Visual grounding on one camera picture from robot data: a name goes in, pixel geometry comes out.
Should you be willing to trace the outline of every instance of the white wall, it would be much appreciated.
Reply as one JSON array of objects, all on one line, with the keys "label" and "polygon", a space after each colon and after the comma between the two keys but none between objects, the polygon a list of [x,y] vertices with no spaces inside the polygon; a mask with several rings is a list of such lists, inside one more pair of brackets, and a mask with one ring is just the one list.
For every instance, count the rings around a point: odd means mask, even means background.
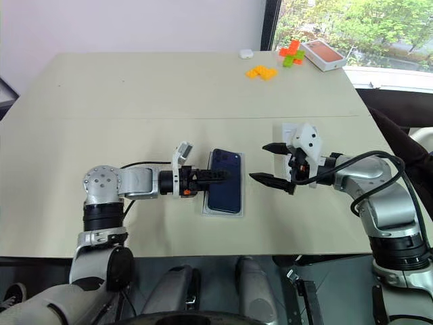
[{"label": "white wall", "polygon": [[23,93],[59,52],[259,50],[265,0],[3,0],[1,14],[0,77]]}]

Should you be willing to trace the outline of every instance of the window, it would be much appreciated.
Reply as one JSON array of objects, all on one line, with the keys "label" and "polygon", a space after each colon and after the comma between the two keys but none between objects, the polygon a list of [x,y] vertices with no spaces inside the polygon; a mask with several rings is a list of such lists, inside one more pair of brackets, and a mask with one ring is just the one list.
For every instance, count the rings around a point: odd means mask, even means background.
[{"label": "window", "polygon": [[347,72],[418,71],[412,79],[427,77],[433,91],[433,0],[281,0],[274,30],[268,49],[323,39],[347,57]]}]

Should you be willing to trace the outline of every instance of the window sill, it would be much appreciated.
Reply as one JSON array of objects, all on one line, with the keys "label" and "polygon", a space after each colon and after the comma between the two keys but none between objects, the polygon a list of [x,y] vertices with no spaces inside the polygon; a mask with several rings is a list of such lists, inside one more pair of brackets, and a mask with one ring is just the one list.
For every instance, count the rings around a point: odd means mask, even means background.
[{"label": "window sill", "polygon": [[433,93],[433,73],[410,70],[345,66],[344,71],[357,89],[386,89]]}]

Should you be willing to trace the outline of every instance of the yellow toy block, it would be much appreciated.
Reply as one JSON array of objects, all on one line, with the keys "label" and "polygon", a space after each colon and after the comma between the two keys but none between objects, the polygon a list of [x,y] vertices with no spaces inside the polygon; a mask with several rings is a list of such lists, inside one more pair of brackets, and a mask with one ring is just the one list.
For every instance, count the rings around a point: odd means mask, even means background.
[{"label": "yellow toy block", "polygon": [[257,66],[254,68],[254,70],[258,73],[258,74],[262,74],[262,73],[266,73],[266,66]]},{"label": "yellow toy block", "polygon": [[248,77],[248,78],[255,78],[255,77],[257,77],[258,76],[258,72],[257,71],[255,71],[255,69],[252,69],[252,70],[250,70],[250,71],[247,71],[247,72],[245,72],[245,75]]},{"label": "yellow toy block", "polygon": [[262,77],[263,80],[269,80],[277,75],[278,71],[277,69],[266,69],[266,71],[262,74],[260,74],[260,77]]},{"label": "yellow toy block", "polygon": [[277,69],[268,69],[266,66],[256,66],[254,69],[245,72],[248,78],[260,76],[263,80],[269,80],[277,75]]}]

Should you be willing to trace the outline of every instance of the metal bracket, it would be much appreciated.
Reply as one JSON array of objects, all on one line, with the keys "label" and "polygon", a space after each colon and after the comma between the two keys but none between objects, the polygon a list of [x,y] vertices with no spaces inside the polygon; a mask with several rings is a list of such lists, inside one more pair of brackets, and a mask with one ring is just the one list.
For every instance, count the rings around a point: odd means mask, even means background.
[{"label": "metal bracket", "polygon": [[287,278],[298,289],[298,295],[304,298],[306,315],[309,319],[309,324],[323,325],[322,313],[320,310],[316,284],[314,281],[306,281],[301,279],[293,269],[287,273]]},{"label": "metal bracket", "polygon": [[108,228],[102,230],[93,230],[91,232],[81,232],[78,234],[78,245],[76,251],[86,246],[97,246],[108,243],[115,243],[116,239],[119,239],[119,244],[123,244],[128,236],[127,229],[125,227]]}]

